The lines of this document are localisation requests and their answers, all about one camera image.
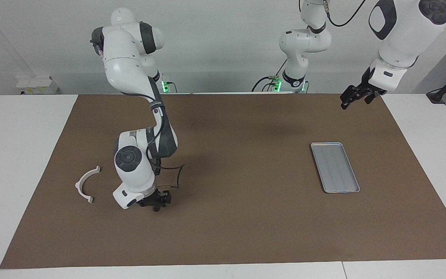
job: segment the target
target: white table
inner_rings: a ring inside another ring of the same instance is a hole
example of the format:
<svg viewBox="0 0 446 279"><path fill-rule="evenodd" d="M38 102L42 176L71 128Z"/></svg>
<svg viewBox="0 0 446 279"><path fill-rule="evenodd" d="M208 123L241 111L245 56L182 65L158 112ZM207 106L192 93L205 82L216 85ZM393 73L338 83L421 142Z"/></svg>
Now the white table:
<svg viewBox="0 0 446 279"><path fill-rule="evenodd" d="M0 96L0 263L63 130L76 95ZM383 97L446 206L446 107L425 95ZM446 260L0 270L0 278L440 279Z"/></svg>

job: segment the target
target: metal tray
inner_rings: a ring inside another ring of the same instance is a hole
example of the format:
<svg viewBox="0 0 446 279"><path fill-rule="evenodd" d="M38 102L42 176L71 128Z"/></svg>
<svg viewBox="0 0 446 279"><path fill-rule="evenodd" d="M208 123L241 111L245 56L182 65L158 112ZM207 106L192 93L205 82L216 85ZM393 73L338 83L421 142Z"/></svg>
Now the metal tray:
<svg viewBox="0 0 446 279"><path fill-rule="evenodd" d="M360 191L354 171L341 143L312 143L311 149L326 193Z"/></svg>

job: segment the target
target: white plastic part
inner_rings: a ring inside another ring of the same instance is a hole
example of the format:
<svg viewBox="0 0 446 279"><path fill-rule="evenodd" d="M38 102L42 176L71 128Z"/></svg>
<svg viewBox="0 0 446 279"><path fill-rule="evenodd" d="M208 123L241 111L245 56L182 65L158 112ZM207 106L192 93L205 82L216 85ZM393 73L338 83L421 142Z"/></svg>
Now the white plastic part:
<svg viewBox="0 0 446 279"><path fill-rule="evenodd" d="M113 30L105 35L104 67L111 86L121 92L140 93L154 99L149 78L141 67L139 56L130 33Z"/></svg>
<svg viewBox="0 0 446 279"><path fill-rule="evenodd" d="M126 24L137 21L135 14L127 8L118 8L111 13L111 25Z"/></svg>
<svg viewBox="0 0 446 279"><path fill-rule="evenodd" d="M120 169L115 163L115 168L118 176L122 179L122 184L113 192L113 197L123 209L127 209L142 198L150 196L156 190L154 172L145 154L147 148L145 129L138 130L136 136L131 136L130 132L121 133L118 138L118 150L125 146L138 147L142 154L142 159L137 168L130 172Z"/></svg>
<svg viewBox="0 0 446 279"><path fill-rule="evenodd" d="M138 53L140 55L146 54L144 44L142 43L142 35L140 34L140 25L136 21L135 15L132 11L126 8L116 9L111 14L111 24L111 26L106 26L103 28L103 35L105 37L106 34L113 30L125 30L132 35ZM156 27L152 27L152 32L156 50L162 49L165 46L165 35L159 28Z"/></svg>
<svg viewBox="0 0 446 279"><path fill-rule="evenodd" d="M101 171L101 167L97 166L95 169L88 171L87 173L85 173L85 175L83 175L80 180L75 183L75 188L78 190L78 193L80 194L80 196L83 196L84 198L87 199L87 201L89 203L92 203L92 201L94 201L94 197L93 196L87 196L86 194L84 194L83 190L82 190L82 186L84 185L85 180L87 180L87 178L89 178L91 175L99 173Z"/></svg>
<svg viewBox="0 0 446 279"><path fill-rule="evenodd" d="M376 31L380 32L385 25L386 20L384 19L383 12L380 7L375 7L369 16L369 24Z"/></svg>
<svg viewBox="0 0 446 279"><path fill-rule="evenodd" d="M322 0L304 0L300 17L308 26L320 29L326 21L326 12Z"/></svg>
<svg viewBox="0 0 446 279"><path fill-rule="evenodd" d="M142 65L142 69L146 75L150 76L151 78L156 76L158 73L158 68L156 67L156 62L154 61L154 57L152 57L152 55L140 55L140 64Z"/></svg>
<svg viewBox="0 0 446 279"><path fill-rule="evenodd" d="M410 67L446 28L446 23L436 25L426 18L419 10L419 0L394 0L393 2L397 12L397 21L389 35L383 40L379 55L396 67Z"/></svg>
<svg viewBox="0 0 446 279"><path fill-rule="evenodd" d="M322 0L304 0L302 21L313 29L321 29L326 23L326 12ZM283 73L292 79L303 78L309 66L305 53L317 53L327 50L331 45L331 34L325 28L319 34L314 34L308 29L295 29L283 32L280 37L280 49L287 55L287 62L280 73L282 81L280 91L299 92L302 90L302 83L288 83L283 78Z"/></svg>
<svg viewBox="0 0 446 279"><path fill-rule="evenodd" d="M369 84L387 91L395 90L407 72L406 68L393 67L379 58L374 60L370 68L375 70L369 79Z"/></svg>

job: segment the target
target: black joint cap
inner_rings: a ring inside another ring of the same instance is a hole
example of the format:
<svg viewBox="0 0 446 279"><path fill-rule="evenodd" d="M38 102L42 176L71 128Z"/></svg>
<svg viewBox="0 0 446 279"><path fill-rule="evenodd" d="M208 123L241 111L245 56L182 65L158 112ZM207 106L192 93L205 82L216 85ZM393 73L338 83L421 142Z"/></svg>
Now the black joint cap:
<svg viewBox="0 0 446 279"><path fill-rule="evenodd" d="M115 164L124 172L134 171L141 160L140 149L133 145L123 147L115 155Z"/></svg>
<svg viewBox="0 0 446 279"><path fill-rule="evenodd" d="M314 34L319 34L319 33L323 32L323 30L326 29L326 22L325 22L324 25L321 26L321 28L319 28L319 29L314 29L314 28L312 28L311 26L309 26L309 29L310 29L311 32L313 32Z"/></svg>
<svg viewBox="0 0 446 279"><path fill-rule="evenodd" d="M446 23L446 0L421 0L419 10L436 25Z"/></svg>
<svg viewBox="0 0 446 279"><path fill-rule="evenodd" d="M92 43L92 46L96 51L96 54L101 55L99 51L103 51L104 49L103 27L98 27L94 29L94 31L92 31L91 37L92 39L90 40L90 42Z"/></svg>

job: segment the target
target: brown mat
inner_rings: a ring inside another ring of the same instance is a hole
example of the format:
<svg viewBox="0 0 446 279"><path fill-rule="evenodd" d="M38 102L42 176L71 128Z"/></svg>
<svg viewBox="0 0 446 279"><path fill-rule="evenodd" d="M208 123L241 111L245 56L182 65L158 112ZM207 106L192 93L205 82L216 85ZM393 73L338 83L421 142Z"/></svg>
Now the brown mat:
<svg viewBox="0 0 446 279"><path fill-rule="evenodd" d="M164 96L185 163L160 212L122 210L113 143L154 124L147 101L78 97L1 268L446 258L446 209L381 99ZM309 144L340 141L361 186L322 191ZM87 171L79 196L74 184ZM160 184L176 171L163 171Z"/></svg>

